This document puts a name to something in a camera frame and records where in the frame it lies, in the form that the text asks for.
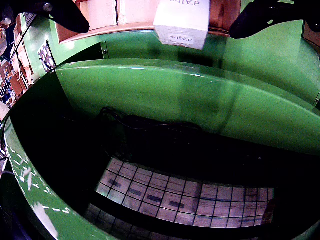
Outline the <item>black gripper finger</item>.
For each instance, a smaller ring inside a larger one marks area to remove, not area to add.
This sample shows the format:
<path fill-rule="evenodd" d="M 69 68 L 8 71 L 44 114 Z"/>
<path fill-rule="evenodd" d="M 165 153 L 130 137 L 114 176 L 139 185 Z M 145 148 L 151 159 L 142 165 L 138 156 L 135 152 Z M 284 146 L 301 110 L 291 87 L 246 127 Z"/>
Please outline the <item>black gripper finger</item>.
<path fill-rule="evenodd" d="M 5 25 L 14 22 L 21 13 L 40 15 L 79 34 L 87 33 L 90 24 L 72 0 L 2 0 L 0 21 Z"/>
<path fill-rule="evenodd" d="M 278 0 L 255 0 L 247 5 L 229 28 L 233 39 L 251 37 L 264 29 L 291 21 L 304 20 L 310 29 L 320 31 L 320 2 L 295 0 L 293 4 Z"/>

